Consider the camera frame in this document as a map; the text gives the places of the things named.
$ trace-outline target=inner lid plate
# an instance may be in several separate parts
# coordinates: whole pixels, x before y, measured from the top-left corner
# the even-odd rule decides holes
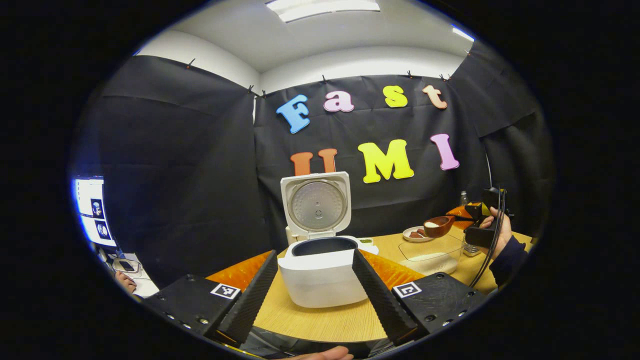
[[[344,194],[327,180],[311,180],[298,185],[288,205],[291,220],[310,231],[334,228],[347,210]]]

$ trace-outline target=open lid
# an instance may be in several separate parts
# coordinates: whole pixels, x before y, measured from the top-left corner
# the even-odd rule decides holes
[[[325,172],[280,180],[287,225],[309,239],[335,236],[351,221],[349,174]]]

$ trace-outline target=white plate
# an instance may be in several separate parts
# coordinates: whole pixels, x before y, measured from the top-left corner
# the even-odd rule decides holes
[[[409,235],[411,235],[411,232],[412,231],[418,231],[418,229],[424,229],[424,226],[410,227],[409,229],[403,231],[402,237],[406,241],[410,241],[410,242],[413,242],[413,243],[424,243],[425,241],[429,241],[429,240],[433,240],[434,239],[434,238],[410,238]]]

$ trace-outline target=foam letter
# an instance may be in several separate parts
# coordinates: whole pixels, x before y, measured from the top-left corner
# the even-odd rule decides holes
[[[446,109],[447,108],[447,103],[440,100],[439,96],[440,95],[440,91],[436,88],[433,88],[433,86],[429,85],[426,88],[422,89],[422,92],[424,92],[425,94],[429,95],[429,100],[431,100],[431,103],[433,104],[433,106],[435,106],[438,109]]]
[[[440,168],[442,170],[451,170],[452,168],[460,166],[460,162],[453,157],[453,152],[451,152],[451,147],[449,146],[449,135],[437,134],[433,135],[430,139],[432,142],[436,143],[438,151],[440,152],[440,159],[442,159]]]
[[[389,105],[390,108],[402,108],[406,106],[409,101],[404,96],[404,90],[400,86],[397,85],[389,85],[385,86],[382,89],[382,93],[387,97],[385,102]]]
[[[364,155],[364,163],[367,174],[363,178],[364,182],[377,183],[380,181],[380,175],[376,172],[376,167],[380,170],[382,176],[389,180],[391,170],[395,166],[394,178],[404,179],[413,176],[413,170],[409,166],[409,159],[406,157],[406,141],[396,139],[389,143],[389,149],[385,155],[380,148],[372,143],[367,142],[358,146],[358,150]]]
[[[332,91],[326,94],[326,98],[329,99],[324,103],[324,109],[330,112],[349,111],[355,109],[355,106],[351,103],[351,95],[344,91]]]
[[[305,106],[304,104],[294,106],[299,102],[304,102],[307,100],[308,99],[306,96],[299,94],[293,99],[287,101],[284,105],[276,110],[276,113],[282,114],[282,116],[287,119],[287,122],[289,123],[289,125],[291,125],[290,131],[292,134],[297,133],[298,131],[300,131],[300,129],[309,125],[309,119],[300,116],[301,114],[309,115],[309,109],[307,108],[307,106]]]
[[[336,149],[323,149],[318,151],[318,155],[324,160],[324,172],[335,172],[335,158],[338,153]]]
[[[293,161],[293,169],[296,176],[311,174],[311,158],[314,155],[310,152],[299,152],[291,155],[289,159]]]

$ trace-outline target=ceiling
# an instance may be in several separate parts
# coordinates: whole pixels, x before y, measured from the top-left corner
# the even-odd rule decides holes
[[[327,13],[282,22],[265,0],[212,1],[171,30],[215,44],[263,73],[307,56],[369,46],[466,55],[472,42],[451,21],[414,0],[378,0],[380,12]]]

